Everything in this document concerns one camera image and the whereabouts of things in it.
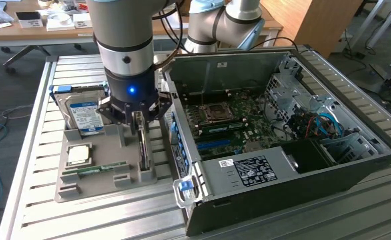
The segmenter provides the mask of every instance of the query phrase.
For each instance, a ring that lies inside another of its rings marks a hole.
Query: slotted aluminum surface
[[[304,57],[391,136],[391,115],[320,56],[307,52]],[[316,94],[326,93],[304,74]],[[158,166],[165,174],[156,185],[66,203],[53,201],[63,120],[46,88],[102,81],[98,55],[59,57],[46,64],[0,239],[188,239],[168,165]],[[391,239],[391,166],[348,192],[191,239]]]

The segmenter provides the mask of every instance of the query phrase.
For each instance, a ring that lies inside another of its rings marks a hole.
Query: blue latch
[[[181,192],[192,190],[193,188],[195,188],[195,185],[193,185],[193,182],[191,180],[180,183]]]
[[[59,87],[57,88],[57,91],[55,91],[55,92],[57,92],[58,94],[65,94],[65,93],[70,93],[71,89],[73,89],[71,86],[59,86]]]

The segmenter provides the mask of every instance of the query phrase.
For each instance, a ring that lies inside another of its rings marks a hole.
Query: gray carpet floor
[[[365,19],[366,14],[355,18],[350,26],[348,33],[354,34],[357,32]],[[373,29],[367,31],[366,36],[363,36],[362,40],[359,41],[359,45],[354,49],[355,51],[363,52],[365,41],[370,37],[371,31]],[[162,43],[162,46],[166,47],[162,48],[160,44],[156,44],[156,50],[165,51],[173,48],[173,45],[170,43]],[[51,55],[55,56],[98,54],[97,47],[92,43],[82,44],[83,51],[75,50],[71,44],[55,47],[47,46],[45,48],[51,53]],[[11,47],[10,49],[13,53],[17,53],[22,48]],[[391,69],[389,68],[389,64],[391,63],[391,28],[387,30],[385,37],[381,39],[375,50],[378,54],[369,54],[363,62],[366,62],[367,64],[378,64],[391,71]],[[0,110],[14,108],[15,106],[33,104],[45,62],[43,54],[38,51],[33,51],[13,65],[13,67],[17,69],[17,74],[9,75],[3,71],[2,64],[10,57],[10,54],[5,54],[0,52]],[[363,67],[362,64],[344,58],[342,54],[334,54],[330,57],[330,61],[336,66],[336,68],[346,74]],[[351,75],[350,78],[362,85],[379,80],[379,76],[374,75],[370,69],[357,72]],[[17,114],[23,115],[27,113],[29,109],[19,111]],[[5,140],[0,141],[0,178],[3,181],[5,191],[3,198],[0,200],[0,218],[23,143],[27,122],[29,118],[10,120],[7,124],[9,135]]]

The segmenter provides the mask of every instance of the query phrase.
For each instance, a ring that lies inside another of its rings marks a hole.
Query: blue hard drive label
[[[243,181],[243,185],[252,187],[278,180],[275,171],[264,156],[235,161],[235,167]]]
[[[73,103],[69,107],[77,127],[83,133],[96,133],[104,129],[102,117],[96,112],[96,102]]]

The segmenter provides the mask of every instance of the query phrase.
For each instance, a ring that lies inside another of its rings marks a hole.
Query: motherboard
[[[187,101],[184,106],[201,159],[212,160],[271,148],[280,139],[263,111],[263,98],[249,90],[227,92],[221,101]]]

